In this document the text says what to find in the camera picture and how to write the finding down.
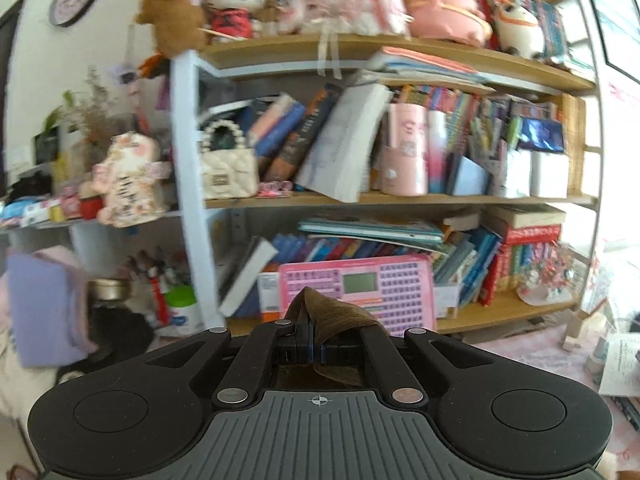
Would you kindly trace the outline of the pink frilly plush doll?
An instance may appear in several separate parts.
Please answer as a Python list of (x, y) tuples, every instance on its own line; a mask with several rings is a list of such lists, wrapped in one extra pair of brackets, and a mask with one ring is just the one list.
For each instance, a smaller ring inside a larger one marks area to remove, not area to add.
[(411, 18), (402, 0), (288, 0), (281, 8), (281, 35), (409, 36)]

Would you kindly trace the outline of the colourful candy bouquet ornament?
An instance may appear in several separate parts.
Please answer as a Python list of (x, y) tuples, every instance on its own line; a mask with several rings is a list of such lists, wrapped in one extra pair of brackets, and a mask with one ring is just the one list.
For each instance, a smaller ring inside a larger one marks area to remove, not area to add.
[(521, 270), (516, 293), (532, 307), (555, 306), (575, 299), (575, 259), (567, 244), (533, 244)]

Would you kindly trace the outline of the white cat plush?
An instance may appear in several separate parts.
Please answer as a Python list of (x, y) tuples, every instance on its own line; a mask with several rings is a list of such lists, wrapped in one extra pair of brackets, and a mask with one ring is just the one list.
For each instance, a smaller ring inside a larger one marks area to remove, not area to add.
[(494, 24), (502, 52), (526, 60), (542, 58), (544, 32), (533, 13), (518, 4), (501, 3), (495, 8)]

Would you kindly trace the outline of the red thick dictionary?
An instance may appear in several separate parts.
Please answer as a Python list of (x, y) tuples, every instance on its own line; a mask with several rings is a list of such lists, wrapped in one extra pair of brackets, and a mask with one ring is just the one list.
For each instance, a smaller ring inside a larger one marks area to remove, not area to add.
[(491, 229), (501, 236), (504, 244), (514, 246), (557, 242), (561, 235), (562, 226), (552, 224), (552, 226), (512, 228), (506, 222), (497, 220)]

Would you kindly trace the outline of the large white leaning book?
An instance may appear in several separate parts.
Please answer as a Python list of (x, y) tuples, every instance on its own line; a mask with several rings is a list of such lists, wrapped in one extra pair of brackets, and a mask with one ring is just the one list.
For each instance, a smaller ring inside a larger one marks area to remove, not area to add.
[(378, 125), (392, 96), (384, 84), (344, 90), (295, 183), (341, 203), (357, 203)]

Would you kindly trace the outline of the white wooden bookshelf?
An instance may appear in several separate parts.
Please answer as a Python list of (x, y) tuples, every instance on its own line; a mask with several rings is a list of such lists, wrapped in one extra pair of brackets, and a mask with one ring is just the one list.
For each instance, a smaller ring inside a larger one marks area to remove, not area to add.
[[(458, 89), (454, 109), (428, 112), (425, 140), (414, 156), (402, 156), (390, 137), (398, 126), (400, 81), (371, 65), (385, 48), (469, 66), (498, 91), (501, 102), (515, 98), (555, 105), (564, 129), (564, 153), (496, 148), (480, 170), (470, 174), (465, 170), (470, 134), (505, 134), (515, 118), (497, 116), (482, 92)], [(262, 267), (253, 264), (238, 286), (228, 287), (232, 264), (226, 255), (247, 248), (252, 235), (266, 238), (291, 231), (304, 214), (320, 212), (433, 218), (465, 206), (584, 207), (590, 245), (572, 253), (576, 273), (570, 292), (553, 304), (532, 306), (507, 289), (484, 306), (477, 300), (480, 290), (471, 286), (462, 290), (460, 302), (447, 308), (437, 327), (442, 333), (464, 333), (584, 306), (597, 266), (594, 245), (602, 202), (600, 195), (582, 192), (585, 161), (601, 154), (585, 138), (587, 105), (600, 101), (602, 84), (600, 73), (578, 76), (498, 50), (437, 39), (351, 34), (338, 28), (336, 14), (283, 35), (182, 52), (170, 66), (170, 117), (182, 230), (203, 326), (225, 326), (262, 273)], [(276, 176), (269, 190), (215, 196), (213, 180), (223, 179), (224, 170), (206, 166), (205, 142), (230, 110), (254, 103), (261, 94), (280, 93), (311, 107), (304, 118), (314, 133), (310, 147), (288, 162), (270, 160)]]

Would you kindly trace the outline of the lilac folded cloth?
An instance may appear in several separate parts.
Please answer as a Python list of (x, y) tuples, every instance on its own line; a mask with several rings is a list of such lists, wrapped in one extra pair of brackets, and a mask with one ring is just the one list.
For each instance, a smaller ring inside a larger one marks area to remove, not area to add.
[(62, 367), (98, 350), (89, 336), (87, 273), (69, 249), (11, 252), (6, 291), (15, 348), (24, 367)]

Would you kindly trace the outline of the cream quilted pearl handbag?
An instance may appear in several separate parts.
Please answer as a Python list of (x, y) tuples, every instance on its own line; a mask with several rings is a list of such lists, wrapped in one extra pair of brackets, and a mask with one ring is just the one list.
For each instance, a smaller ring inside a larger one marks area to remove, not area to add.
[[(219, 133), (230, 134), (230, 148), (214, 150)], [(255, 151), (235, 122), (217, 119), (207, 125), (202, 133), (200, 153), (206, 200), (236, 200), (257, 194), (259, 179)]]

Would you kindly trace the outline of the brown cloth garment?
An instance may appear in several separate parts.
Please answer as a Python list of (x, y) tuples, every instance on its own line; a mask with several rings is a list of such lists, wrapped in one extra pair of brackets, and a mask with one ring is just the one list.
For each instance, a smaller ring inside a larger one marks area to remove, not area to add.
[[(388, 335), (383, 325), (363, 308), (324, 296), (310, 287), (297, 294), (285, 317), (297, 322), (302, 311), (314, 326), (315, 344), (325, 344), (349, 330), (369, 326), (381, 327)], [(362, 381), (356, 368), (347, 365), (299, 364), (281, 373), (278, 385), (303, 390), (357, 389), (362, 386)]]

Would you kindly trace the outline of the pink round plush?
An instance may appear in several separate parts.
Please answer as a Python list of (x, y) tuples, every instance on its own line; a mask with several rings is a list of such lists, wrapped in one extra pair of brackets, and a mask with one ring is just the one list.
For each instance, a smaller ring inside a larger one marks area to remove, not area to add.
[(412, 38), (447, 40), (482, 48), (492, 34), (477, 0), (404, 0)]

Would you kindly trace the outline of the orange white small box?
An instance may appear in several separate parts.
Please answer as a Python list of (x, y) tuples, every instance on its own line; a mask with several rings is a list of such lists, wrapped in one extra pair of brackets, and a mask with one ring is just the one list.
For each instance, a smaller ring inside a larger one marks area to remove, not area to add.
[(258, 276), (257, 290), (262, 322), (280, 318), (280, 282), (278, 272), (262, 272)]

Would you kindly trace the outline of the pink checked table mat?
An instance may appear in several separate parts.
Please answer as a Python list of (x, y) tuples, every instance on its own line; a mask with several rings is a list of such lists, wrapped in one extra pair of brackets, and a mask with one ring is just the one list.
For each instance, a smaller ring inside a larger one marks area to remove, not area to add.
[[(506, 358), (541, 368), (547, 372), (562, 375), (581, 382), (594, 391), (599, 386), (586, 369), (588, 356), (597, 347), (603, 328), (591, 332), (582, 346), (573, 351), (562, 347), (565, 327), (556, 326), (509, 338), (482, 342), (477, 348), (505, 356)], [(608, 444), (608, 452), (617, 457), (621, 470), (639, 470), (639, 433), (626, 419), (624, 413), (610, 398), (605, 398), (614, 420), (613, 435)]]

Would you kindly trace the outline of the brass bowl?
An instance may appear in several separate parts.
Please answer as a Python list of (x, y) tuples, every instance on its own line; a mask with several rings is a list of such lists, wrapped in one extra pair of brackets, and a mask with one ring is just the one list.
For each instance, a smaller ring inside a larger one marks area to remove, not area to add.
[(96, 301), (126, 301), (131, 297), (131, 282), (122, 278), (95, 278), (88, 281), (88, 289)]

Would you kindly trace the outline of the brown teddy bear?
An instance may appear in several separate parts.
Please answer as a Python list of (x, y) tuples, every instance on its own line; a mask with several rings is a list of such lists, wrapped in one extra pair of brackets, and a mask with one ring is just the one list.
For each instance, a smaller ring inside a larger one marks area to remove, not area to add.
[(190, 0), (140, 0), (134, 22), (152, 27), (156, 50), (165, 58), (201, 51), (207, 44), (205, 14)]

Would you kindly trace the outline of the pink cylinder box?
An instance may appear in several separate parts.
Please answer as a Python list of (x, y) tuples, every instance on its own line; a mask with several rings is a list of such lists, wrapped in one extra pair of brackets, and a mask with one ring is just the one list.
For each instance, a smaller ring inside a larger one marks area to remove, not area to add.
[(426, 110), (409, 103), (390, 104), (381, 166), (381, 188), (388, 195), (427, 193)]

